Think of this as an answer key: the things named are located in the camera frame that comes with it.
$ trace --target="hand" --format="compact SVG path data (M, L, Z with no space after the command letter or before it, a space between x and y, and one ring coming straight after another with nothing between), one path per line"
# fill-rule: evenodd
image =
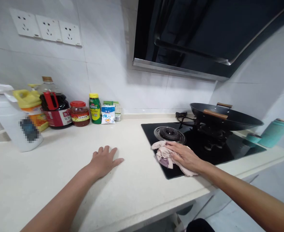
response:
M85 167L87 168L97 179L104 177L114 167L118 166L124 161L123 158L119 158L113 161L117 148L113 148L109 152L109 146L100 147L98 151L93 153L91 162Z
M190 148L176 142L167 142L166 148L178 153L172 153L171 157L193 172L201 172L208 162L200 159Z

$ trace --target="blue and white package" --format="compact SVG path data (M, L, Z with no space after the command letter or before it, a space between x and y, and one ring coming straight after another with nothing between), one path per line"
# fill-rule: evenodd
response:
M101 124L115 124L115 106L101 107L102 120Z

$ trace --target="white countertop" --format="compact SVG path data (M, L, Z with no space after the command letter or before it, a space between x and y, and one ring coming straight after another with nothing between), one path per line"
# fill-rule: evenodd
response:
M73 231L132 231L214 190L200 176L165 178L141 124L175 121L134 119L48 129L43 143L25 153L11 142L0 142L0 231L22 229L105 145L118 147L116 157L125 161L90 189ZM245 178L282 161L284 149L274 147L218 167Z

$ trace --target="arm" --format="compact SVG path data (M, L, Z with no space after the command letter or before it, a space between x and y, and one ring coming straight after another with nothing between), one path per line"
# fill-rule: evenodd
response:
M69 183L21 230L21 232L69 231L78 208L89 188L108 174L124 159L113 161L117 148L109 146L93 153L91 162L82 168Z
M177 152L172 158L189 170L200 173L224 191L265 231L284 231L284 203L262 190L234 177L218 167L201 160L188 147L168 142L170 150Z

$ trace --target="sauce jar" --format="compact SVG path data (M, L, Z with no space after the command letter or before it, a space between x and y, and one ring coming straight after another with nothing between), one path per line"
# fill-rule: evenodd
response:
M87 126L90 123L90 113L83 101L70 102L72 122L77 127Z

